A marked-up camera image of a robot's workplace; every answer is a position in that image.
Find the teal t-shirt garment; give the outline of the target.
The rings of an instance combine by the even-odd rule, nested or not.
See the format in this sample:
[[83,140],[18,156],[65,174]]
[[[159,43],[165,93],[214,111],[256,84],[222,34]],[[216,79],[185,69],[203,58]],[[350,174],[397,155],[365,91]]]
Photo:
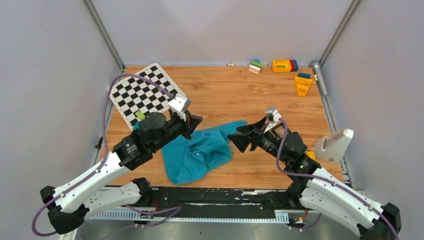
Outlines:
[[246,124],[245,120],[238,120],[196,130],[191,139],[180,135],[165,145],[161,151],[169,181],[175,185],[199,181],[228,163],[233,158],[228,135],[236,134],[237,127]]

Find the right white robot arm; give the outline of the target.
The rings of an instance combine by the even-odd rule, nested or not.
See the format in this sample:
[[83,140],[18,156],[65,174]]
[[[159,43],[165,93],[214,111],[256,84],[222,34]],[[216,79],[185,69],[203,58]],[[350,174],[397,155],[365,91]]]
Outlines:
[[242,153],[260,148],[275,157],[278,170],[292,180],[285,195],[290,208],[315,210],[361,240],[400,238],[402,224],[397,206],[374,201],[335,178],[306,154],[303,139],[284,120],[280,119],[271,129],[268,126],[264,117],[256,123],[238,126],[228,139]]

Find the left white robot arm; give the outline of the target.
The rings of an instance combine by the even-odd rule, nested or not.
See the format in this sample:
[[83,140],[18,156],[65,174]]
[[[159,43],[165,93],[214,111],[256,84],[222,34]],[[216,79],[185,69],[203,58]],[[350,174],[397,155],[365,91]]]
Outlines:
[[203,121],[189,111],[183,113],[185,119],[175,112],[169,114],[170,119],[161,112],[147,114],[138,128],[105,154],[102,161],[60,187],[46,186],[40,191],[56,233],[69,233],[91,216],[118,206],[138,203],[146,207],[152,203],[153,189],[144,177],[116,189],[100,189],[151,160],[154,153],[177,137],[190,140]]

